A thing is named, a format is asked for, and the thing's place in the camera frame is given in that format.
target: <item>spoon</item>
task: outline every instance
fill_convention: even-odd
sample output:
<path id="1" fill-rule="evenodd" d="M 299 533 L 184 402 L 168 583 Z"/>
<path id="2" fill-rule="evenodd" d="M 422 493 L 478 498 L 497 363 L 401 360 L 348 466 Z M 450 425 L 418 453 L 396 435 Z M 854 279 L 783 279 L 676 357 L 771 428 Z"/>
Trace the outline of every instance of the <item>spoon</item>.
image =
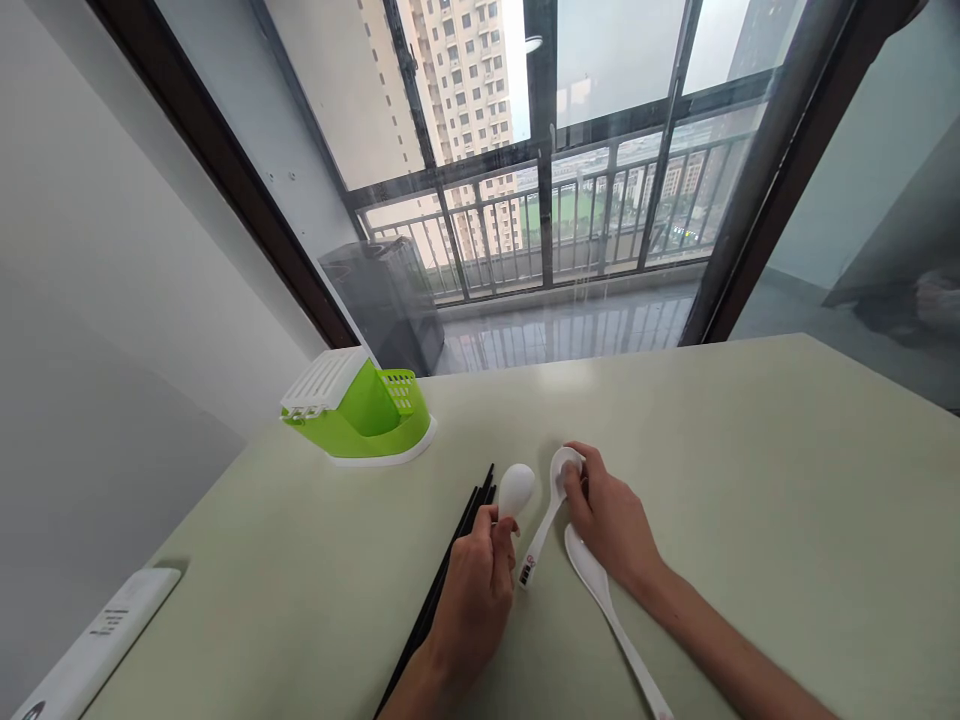
<path id="1" fill-rule="evenodd" d="M 507 468 L 500 480 L 500 497 L 497 500 L 500 517 L 516 519 L 530 501 L 535 481 L 536 476 L 529 465 L 517 463 Z"/>
<path id="2" fill-rule="evenodd" d="M 563 501 L 567 499 L 567 491 L 563 487 L 563 465 L 567 462 L 576 465 L 578 472 L 583 471 L 583 458 L 573 448 L 563 447 L 554 453 L 553 460 L 550 461 L 550 505 L 547 506 L 547 514 L 543 516 L 543 521 L 537 528 L 537 534 L 533 536 L 533 541 L 527 548 L 527 558 L 523 561 L 523 567 L 520 568 L 520 587 L 522 588 L 529 589 L 533 571 L 537 568 L 540 551 L 543 550 L 543 544 L 547 540 L 553 518 Z"/>
<path id="3" fill-rule="evenodd" d="M 623 650 L 637 682 L 640 683 L 640 689 L 643 690 L 654 716 L 657 720 L 673 720 L 673 713 L 670 712 L 667 701 L 663 699 L 660 689 L 650 676 L 650 671 L 647 670 L 647 666 L 640 659 L 640 653 L 633 647 L 633 643 L 630 642 L 630 638 L 624 632 L 623 626 L 620 625 L 620 620 L 617 619 L 617 613 L 613 609 L 613 600 L 610 598 L 610 581 L 607 580 L 607 571 L 603 569 L 603 566 L 597 562 L 587 546 L 583 544 L 583 540 L 577 535 L 573 525 L 567 525 L 567 529 L 563 533 L 563 544 L 567 546 L 567 556 L 573 564 L 573 569 L 577 571 L 577 575 L 587 586 L 587 590 L 593 595 L 597 605 L 603 610 L 607 623 L 620 643 L 620 648 Z"/>

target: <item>table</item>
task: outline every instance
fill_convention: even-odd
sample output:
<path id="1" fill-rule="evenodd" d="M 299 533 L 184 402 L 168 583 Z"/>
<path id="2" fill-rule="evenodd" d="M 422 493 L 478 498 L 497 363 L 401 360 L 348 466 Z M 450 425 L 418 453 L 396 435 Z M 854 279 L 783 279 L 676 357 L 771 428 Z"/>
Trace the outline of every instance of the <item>table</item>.
<path id="1" fill-rule="evenodd" d="M 643 498 L 666 560 L 847 718 L 960 710 L 960 420 L 804 335 L 430 378 L 415 461 L 335 469 L 283 426 L 247 447 L 151 565 L 186 572 L 86 720 L 372 717 L 470 489 L 567 439 Z M 642 717 L 563 550 L 458 717 Z M 619 587 L 678 718 L 733 717 Z"/>

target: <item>black chopsticks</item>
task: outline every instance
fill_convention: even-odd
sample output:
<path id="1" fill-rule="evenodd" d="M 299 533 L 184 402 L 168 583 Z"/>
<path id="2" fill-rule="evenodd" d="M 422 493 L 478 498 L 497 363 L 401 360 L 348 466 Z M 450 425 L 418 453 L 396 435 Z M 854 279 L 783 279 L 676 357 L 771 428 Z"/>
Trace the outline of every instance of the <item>black chopsticks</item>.
<path id="1" fill-rule="evenodd" d="M 493 498 L 497 494 L 497 486 L 492 485 L 492 482 L 493 463 L 490 463 L 490 469 L 487 471 L 487 477 L 483 481 L 483 485 L 480 487 L 475 486 L 473 492 L 470 493 L 470 500 L 463 509 L 460 522 L 457 523 L 457 530 L 453 534 L 450 544 L 447 546 L 447 551 L 443 554 L 443 560 L 440 562 L 440 567 L 437 568 L 437 574 L 433 578 L 433 583 L 430 585 L 430 591 L 423 601 L 423 607 L 420 608 L 420 613 L 417 615 L 417 621 L 413 625 L 410 637 L 407 638 L 407 643 L 403 646 L 403 652 L 400 654 L 400 660 L 393 670 L 393 675 L 390 676 L 387 689 L 383 693 L 383 697 L 380 698 L 380 705 L 377 707 L 374 718 L 380 714 L 383 706 L 387 704 L 387 700 L 390 699 L 391 693 L 393 693 L 397 683 L 400 682 L 400 676 L 403 675 L 403 671 L 406 669 L 407 663 L 410 662 L 410 658 L 413 657 L 413 653 L 416 652 L 417 648 L 427 639 L 427 634 L 433 626 L 433 617 L 437 613 L 437 603 L 440 602 L 440 593 L 443 591 L 443 581 L 447 577 L 447 566 L 450 564 L 450 551 L 453 549 L 453 543 L 456 542 L 457 538 L 469 535 L 473 530 L 473 523 L 477 518 L 477 511 L 480 509 L 480 506 L 489 505 L 493 502 Z"/>

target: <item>white power strip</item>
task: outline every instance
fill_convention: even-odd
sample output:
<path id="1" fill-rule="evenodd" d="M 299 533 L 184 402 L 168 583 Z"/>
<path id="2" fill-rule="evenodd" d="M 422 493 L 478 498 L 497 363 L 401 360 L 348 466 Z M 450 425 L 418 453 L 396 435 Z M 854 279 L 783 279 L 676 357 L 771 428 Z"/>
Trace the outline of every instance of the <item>white power strip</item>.
<path id="1" fill-rule="evenodd" d="M 13 720 L 78 720 L 179 580 L 169 568 L 131 575 Z"/>

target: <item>right hand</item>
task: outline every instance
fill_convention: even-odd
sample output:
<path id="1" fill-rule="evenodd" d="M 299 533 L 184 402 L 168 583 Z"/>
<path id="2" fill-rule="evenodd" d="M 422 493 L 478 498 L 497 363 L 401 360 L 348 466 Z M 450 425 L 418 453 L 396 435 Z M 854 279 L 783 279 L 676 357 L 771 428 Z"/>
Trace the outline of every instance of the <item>right hand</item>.
<path id="1" fill-rule="evenodd" d="M 573 463 L 563 466 L 563 485 L 573 527 L 597 561 L 637 600 L 669 572 L 634 492 L 603 464 L 600 451 L 569 442 L 584 457 L 583 478 Z"/>

